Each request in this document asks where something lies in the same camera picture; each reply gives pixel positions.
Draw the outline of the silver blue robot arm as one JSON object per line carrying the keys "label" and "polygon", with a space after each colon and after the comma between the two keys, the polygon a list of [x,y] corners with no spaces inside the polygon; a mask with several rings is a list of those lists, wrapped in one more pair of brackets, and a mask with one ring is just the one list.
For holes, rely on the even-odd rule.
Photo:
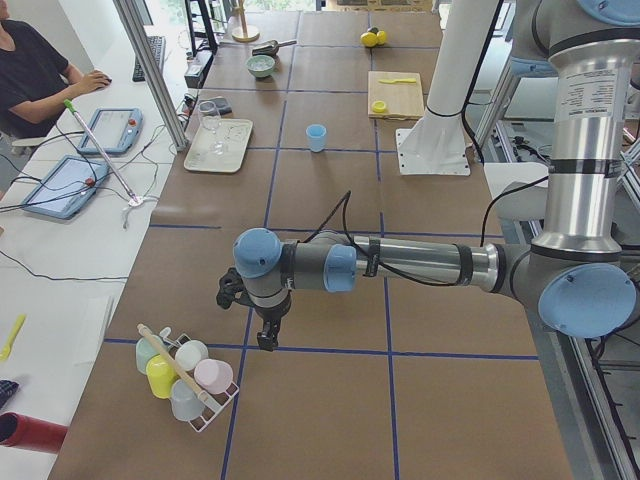
{"label": "silver blue robot arm", "polygon": [[262,318],[260,348],[273,350],[294,289],[346,292],[358,276],[395,276],[432,287],[472,285],[515,299],[550,328],[577,338],[613,333],[638,294],[620,265],[611,226],[624,106],[639,57],[635,1],[520,1],[512,64],[521,75],[556,75],[554,141],[544,225],[527,247],[425,243],[319,228],[284,242],[265,228],[243,232],[217,304]]}

